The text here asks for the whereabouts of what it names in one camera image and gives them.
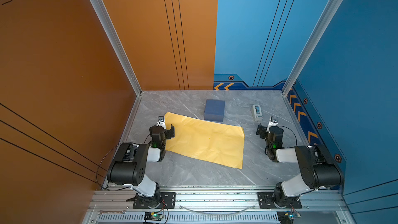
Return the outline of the yellow orange wrapping paper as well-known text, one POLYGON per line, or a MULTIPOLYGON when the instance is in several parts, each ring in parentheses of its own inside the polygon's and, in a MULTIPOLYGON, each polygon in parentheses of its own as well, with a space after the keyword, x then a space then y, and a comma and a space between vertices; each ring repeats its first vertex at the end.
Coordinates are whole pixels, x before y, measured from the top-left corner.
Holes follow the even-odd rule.
POLYGON ((182 156, 242 169, 245 134, 242 127, 165 114, 167 128, 174 126, 175 137, 166 150, 182 156))

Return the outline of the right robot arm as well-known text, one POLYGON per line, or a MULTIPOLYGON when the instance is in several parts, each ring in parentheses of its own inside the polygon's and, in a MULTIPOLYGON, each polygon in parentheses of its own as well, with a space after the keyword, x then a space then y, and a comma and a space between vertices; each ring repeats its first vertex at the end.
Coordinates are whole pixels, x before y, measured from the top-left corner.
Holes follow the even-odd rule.
POLYGON ((256 135, 266 142, 264 153, 275 163, 294 163, 300 173, 276 184, 273 192, 258 193, 261 208, 294 207, 300 196, 320 189, 342 185, 344 175, 324 145, 283 146, 284 131, 277 125, 258 125, 256 135))

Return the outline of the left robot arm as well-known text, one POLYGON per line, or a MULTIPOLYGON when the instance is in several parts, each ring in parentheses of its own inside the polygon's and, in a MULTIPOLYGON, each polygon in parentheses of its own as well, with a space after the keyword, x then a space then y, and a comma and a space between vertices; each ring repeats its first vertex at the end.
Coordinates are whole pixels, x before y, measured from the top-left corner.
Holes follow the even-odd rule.
POLYGON ((125 186, 136 192, 136 196, 127 199, 137 208, 158 208, 165 203, 160 186, 146 175, 148 162, 161 162, 166 153, 166 142, 175 137, 175 127, 169 129, 163 124, 149 129, 152 138, 148 144, 123 143, 107 171, 107 180, 119 186, 125 186))

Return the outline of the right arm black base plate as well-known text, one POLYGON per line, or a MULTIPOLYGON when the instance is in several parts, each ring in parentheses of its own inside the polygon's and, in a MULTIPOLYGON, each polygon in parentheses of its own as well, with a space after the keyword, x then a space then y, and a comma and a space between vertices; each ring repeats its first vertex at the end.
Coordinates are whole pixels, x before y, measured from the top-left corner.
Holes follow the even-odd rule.
POLYGON ((274 192, 258 192, 259 206, 261 209, 266 208, 302 208, 299 197, 286 197, 285 195, 277 195, 274 192))

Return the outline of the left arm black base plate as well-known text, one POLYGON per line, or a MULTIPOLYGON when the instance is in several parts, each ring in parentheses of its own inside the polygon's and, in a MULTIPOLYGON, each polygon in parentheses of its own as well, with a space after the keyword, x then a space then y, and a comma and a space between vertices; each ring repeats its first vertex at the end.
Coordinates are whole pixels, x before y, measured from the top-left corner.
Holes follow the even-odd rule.
POLYGON ((153 197, 144 197, 136 194, 133 209, 174 209, 176 203, 176 192, 161 191, 153 197))

